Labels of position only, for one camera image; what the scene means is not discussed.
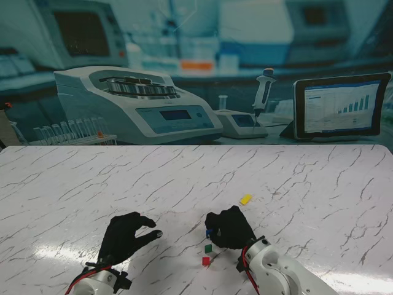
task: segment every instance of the bar chart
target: bar chart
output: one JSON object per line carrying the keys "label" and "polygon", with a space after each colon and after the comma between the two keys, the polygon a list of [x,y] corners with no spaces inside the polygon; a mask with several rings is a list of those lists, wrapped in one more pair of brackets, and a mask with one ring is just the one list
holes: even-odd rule
{"label": "bar chart", "polygon": [[368,110],[368,101],[370,96],[366,95],[364,98],[361,98],[360,101],[356,100],[348,105],[344,106],[343,108],[337,111],[338,114],[344,114],[346,112],[359,112],[359,111],[366,111]]}

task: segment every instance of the monitor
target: monitor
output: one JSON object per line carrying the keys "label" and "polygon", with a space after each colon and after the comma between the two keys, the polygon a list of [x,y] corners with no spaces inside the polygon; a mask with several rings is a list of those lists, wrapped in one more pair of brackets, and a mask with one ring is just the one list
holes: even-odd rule
{"label": "monitor", "polygon": [[0,10],[0,29],[0,47],[16,48],[44,69],[128,66],[122,32],[106,3],[12,0]]}
{"label": "monitor", "polygon": [[382,73],[296,81],[295,137],[378,135],[390,78]]}

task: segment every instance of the test tube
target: test tube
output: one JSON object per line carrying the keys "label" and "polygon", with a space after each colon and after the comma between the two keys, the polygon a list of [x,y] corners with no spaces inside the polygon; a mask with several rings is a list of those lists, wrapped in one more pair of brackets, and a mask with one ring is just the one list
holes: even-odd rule
{"label": "test tube", "polygon": [[61,128],[58,124],[52,124],[53,131],[55,132],[57,139],[60,144],[64,143],[64,136]]}
{"label": "test tube", "polygon": [[57,145],[57,137],[55,135],[55,133],[53,132],[52,128],[50,128],[49,126],[44,126],[44,128],[48,131],[49,137],[50,137],[50,141],[52,142],[52,145]]}
{"label": "test tube", "polygon": [[228,95],[219,95],[219,99],[220,99],[219,109],[227,109],[227,98]]}
{"label": "test tube", "polygon": [[61,129],[63,131],[64,138],[65,138],[66,141],[70,142],[71,140],[74,139],[74,135],[72,134],[72,132],[68,128],[68,125],[67,125],[66,122],[61,122],[60,123],[60,127],[61,127]]}
{"label": "test tube", "polygon": [[[110,134],[109,134],[108,124],[106,123],[105,119],[102,117],[98,117],[98,123],[104,137],[109,136]],[[112,140],[106,141],[106,143],[113,144]]]}
{"label": "test tube", "polygon": [[87,131],[86,131],[86,126],[82,122],[82,119],[76,119],[76,125],[78,126],[78,129],[80,131],[80,137],[86,137],[88,136]]}
{"label": "test tube", "polygon": [[98,123],[98,121],[97,121],[97,118],[91,118],[91,123],[93,124],[93,127],[94,127],[94,133],[95,133],[95,135],[97,135],[98,134],[98,132],[103,132],[101,129],[100,129],[100,127],[99,127],[99,123]]}
{"label": "test tube", "polygon": [[41,146],[45,146],[46,141],[45,141],[44,137],[42,136],[41,129],[39,127],[34,127],[33,130],[36,133],[37,139],[41,143]]}
{"label": "test tube", "polygon": [[44,138],[47,145],[51,146],[52,140],[50,139],[50,135],[49,135],[48,130],[46,130],[45,128],[41,128],[40,131],[41,131],[42,137]]}
{"label": "test tube", "polygon": [[69,125],[69,128],[71,129],[71,131],[74,134],[75,140],[79,139],[80,135],[79,135],[78,127],[76,127],[75,122],[73,120],[68,120],[68,125]]}
{"label": "test tube", "polygon": [[84,119],[84,123],[86,126],[86,130],[89,136],[96,136],[96,133],[94,131],[94,127],[93,127],[93,123],[91,122],[91,120],[89,118]]}
{"label": "test tube", "polygon": [[106,123],[105,119],[102,118],[102,117],[98,117],[98,122],[99,122],[99,125],[101,127],[101,131],[105,135],[109,135],[108,124]]}

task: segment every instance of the orange label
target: orange label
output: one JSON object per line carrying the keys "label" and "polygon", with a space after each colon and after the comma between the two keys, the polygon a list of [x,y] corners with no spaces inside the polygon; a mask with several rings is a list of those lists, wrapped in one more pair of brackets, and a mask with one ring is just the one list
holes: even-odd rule
{"label": "orange label", "polygon": [[182,69],[201,69],[204,71],[209,71],[213,69],[213,63],[208,61],[182,60],[181,66]]}

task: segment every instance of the red wire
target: red wire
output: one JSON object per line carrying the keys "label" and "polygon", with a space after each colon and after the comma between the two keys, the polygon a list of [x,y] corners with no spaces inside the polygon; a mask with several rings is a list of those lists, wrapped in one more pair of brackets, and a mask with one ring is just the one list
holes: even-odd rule
{"label": "red wire", "polygon": [[105,267],[103,267],[102,269],[93,270],[93,271],[91,271],[91,272],[85,273],[83,276],[81,276],[80,278],[78,278],[74,283],[72,283],[70,287],[68,287],[68,289],[67,289],[65,295],[68,295],[68,294],[71,292],[72,287],[75,286],[76,283],[78,283],[79,281],[81,281],[81,280],[83,280],[84,278],[87,278],[87,277],[89,277],[89,276],[91,276],[91,275],[94,275],[95,273],[100,272],[100,271],[102,271],[102,270],[110,269],[111,267],[112,267],[111,265],[110,265],[110,266],[105,266]]}
{"label": "red wire", "polygon": [[254,278],[251,276],[250,272],[247,270],[248,266],[247,266],[247,261],[246,261],[246,257],[245,257],[247,248],[248,248],[247,246],[244,247],[244,249],[242,250],[242,253],[241,253],[242,258],[243,258],[243,264],[246,268],[246,274],[248,276],[248,279],[250,279],[250,281],[255,289],[255,292],[257,292],[257,294],[259,295],[258,286],[257,286],[256,282],[254,281]]}

